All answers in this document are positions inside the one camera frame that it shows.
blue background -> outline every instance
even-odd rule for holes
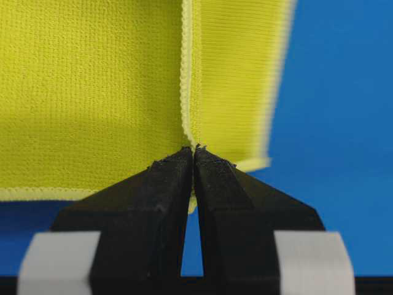
[[[315,207],[356,275],[393,275],[393,1],[298,0],[269,155],[252,176]],[[64,202],[0,203],[0,275]],[[197,214],[183,275],[201,275]]]

white block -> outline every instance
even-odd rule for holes
[[[282,295],[355,295],[354,272],[338,232],[276,230]]]
[[[100,232],[36,234],[22,262],[18,295],[90,295],[88,275]]]

white tape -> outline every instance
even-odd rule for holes
[[[274,232],[282,295],[355,295],[354,273],[338,232]]]
[[[36,234],[22,262],[18,295],[90,295],[99,232]]]

yellow cloth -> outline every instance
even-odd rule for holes
[[[291,0],[0,0],[0,200],[77,200],[267,142]]]

blue surface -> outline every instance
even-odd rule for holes
[[[46,231],[70,202],[0,203],[0,276],[17,275],[33,235]]]
[[[273,121],[270,168],[251,175],[338,230],[356,275],[393,275],[393,1],[298,0]],[[0,203],[0,275],[65,203]],[[201,275],[196,213],[183,275]]]

